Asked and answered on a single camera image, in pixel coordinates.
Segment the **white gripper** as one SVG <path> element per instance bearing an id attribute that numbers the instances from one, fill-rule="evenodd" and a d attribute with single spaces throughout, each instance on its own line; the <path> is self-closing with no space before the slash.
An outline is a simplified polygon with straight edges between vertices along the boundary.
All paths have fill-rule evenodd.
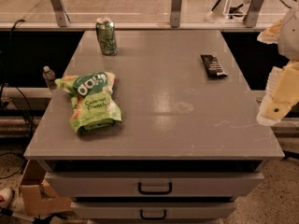
<path id="1" fill-rule="evenodd" d="M 283 20 L 260 32 L 257 40 L 278 43 L 279 54 L 291 60 L 282 68 L 272 68 L 256 117 L 259 124 L 273 126 L 299 102 L 299 8 L 291 8 Z"/>

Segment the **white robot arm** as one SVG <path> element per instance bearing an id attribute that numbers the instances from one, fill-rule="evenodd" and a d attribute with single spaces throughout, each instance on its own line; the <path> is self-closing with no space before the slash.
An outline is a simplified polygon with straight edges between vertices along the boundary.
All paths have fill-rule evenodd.
<path id="1" fill-rule="evenodd" d="M 257 40 L 277 44 L 278 53 L 289 60 L 282 68 L 274 66 L 269 73 L 256 117 L 259 124 L 272 126 L 299 102 L 299 8 L 291 8 L 282 20 L 260 32 Z"/>

